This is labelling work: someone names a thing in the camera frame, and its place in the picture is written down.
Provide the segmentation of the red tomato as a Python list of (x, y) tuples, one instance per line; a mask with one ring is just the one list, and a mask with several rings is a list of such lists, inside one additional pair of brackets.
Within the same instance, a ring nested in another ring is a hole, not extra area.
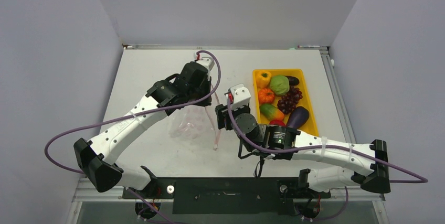
[(286, 124), (281, 120), (271, 120), (269, 125), (286, 126)]

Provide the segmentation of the green cabbage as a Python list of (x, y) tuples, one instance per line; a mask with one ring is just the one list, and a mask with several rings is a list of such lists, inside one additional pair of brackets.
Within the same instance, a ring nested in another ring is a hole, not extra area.
[(283, 96), (290, 90), (289, 80), (283, 75), (273, 76), (269, 82), (269, 88), (275, 95)]

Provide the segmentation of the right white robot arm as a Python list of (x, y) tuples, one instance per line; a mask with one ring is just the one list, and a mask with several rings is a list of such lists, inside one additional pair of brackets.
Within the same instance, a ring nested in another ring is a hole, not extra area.
[(225, 105), (215, 109), (219, 129), (233, 130), (241, 148), (259, 156), (260, 164), (272, 160), (306, 160), (328, 164), (328, 168), (300, 170), (296, 189), (304, 197), (332, 188), (359, 186), (378, 194), (391, 191), (387, 166), (387, 143), (373, 140), (370, 144), (351, 144), (318, 137), (305, 131), (279, 125), (257, 123), (244, 107), (234, 111)]

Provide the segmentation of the clear zip top bag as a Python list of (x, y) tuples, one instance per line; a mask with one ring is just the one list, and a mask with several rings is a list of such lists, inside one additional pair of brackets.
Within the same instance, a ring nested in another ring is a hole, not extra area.
[(173, 114), (173, 121), (169, 128), (172, 138), (197, 140), (199, 138), (211, 140), (214, 151), (218, 150), (221, 130), (217, 127), (215, 106), (201, 107), (187, 106)]

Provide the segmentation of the yellow plastic tray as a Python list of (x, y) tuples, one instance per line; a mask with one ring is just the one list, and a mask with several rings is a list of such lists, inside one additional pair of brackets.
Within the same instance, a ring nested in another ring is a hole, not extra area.
[[(318, 129), (317, 129), (317, 125), (316, 125), (316, 121), (315, 121), (315, 116), (313, 115), (312, 112), (312, 106), (311, 106), (311, 101), (309, 98), (309, 92), (307, 89), (307, 85), (305, 83), (305, 78), (304, 78), (304, 74), (303, 71), (300, 69), (255, 69), (252, 72), (253, 75), (253, 95), (254, 95), (254, 101), (256, 103), (256, 107), (257, 107), (257, 119), (258, 122), (260, 124), (269, 124), (269, 120), (267, 120), (267, 118), (265, 118), (261, 113), (260, 113), (260, 109), (259, 106), (261, 106), (258, 102), (258, 91), (260, 90), (259, 88), (257, 88), (256, 85), (256, 81), (255, 81), (255, 75), (259, 72), (259, 71), (268, 71), (271, 73), (271, 77), (273, 76), (277, 76), (277, 75), (283, 75), (283, 76), (294, 76), (297, 77), (300, 80), (299, 85), (294, 86), (297, 88), (300, 88), (300, 90), (302, 91), (302, 95), (303, 98), (299, 101), (299, 103), (297, 104), (296, 107), (298, 106), (302, 106), (304, 108), (306, 108), (309, 113), (310, 113), (310, 117), (308, 119), (308, 121), (302, 126), (300, 127), (298, 130), (303, 130), (309, 134), (312, 135), (318, 135)], [(274, 105), (275, 107), (277, 107), (277, 103), (279, 101), (279, 99), (282, 96), (278, 96), (275, 95), (275, 101), (272, 103), (272, 105)], [(285, 115), (285, 118), (283, 120), (283, 122), (285, 124), (287, 124), (288, 118), (289, 118), (289, 114)]]

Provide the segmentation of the dark purple eggplant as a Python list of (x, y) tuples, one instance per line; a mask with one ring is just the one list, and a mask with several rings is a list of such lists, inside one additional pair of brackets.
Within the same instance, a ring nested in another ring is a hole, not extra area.
[(290, 113), (286, 126), (299, 129), (308, 121), (309, 117), (309, 111), (302, 106), (298, 106)]

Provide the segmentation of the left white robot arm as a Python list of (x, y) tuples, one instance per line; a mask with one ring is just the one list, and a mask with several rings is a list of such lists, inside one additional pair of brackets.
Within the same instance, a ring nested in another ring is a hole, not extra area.
[(144, 167), (135, 169), (116, 164), (119, 156), (146, 130), (171, 115), (174, 105), (199, 100), (210, 92), (210, 71), (214, 61), (204, 58), (187, 63), (181, 73), (157, 81), (126, 114), (127, 119), (89, 140), (74, 145), (79, 168), (100, 193), (114, 186), (132, 187), (144, 198), (156, 192), (154, 175)]

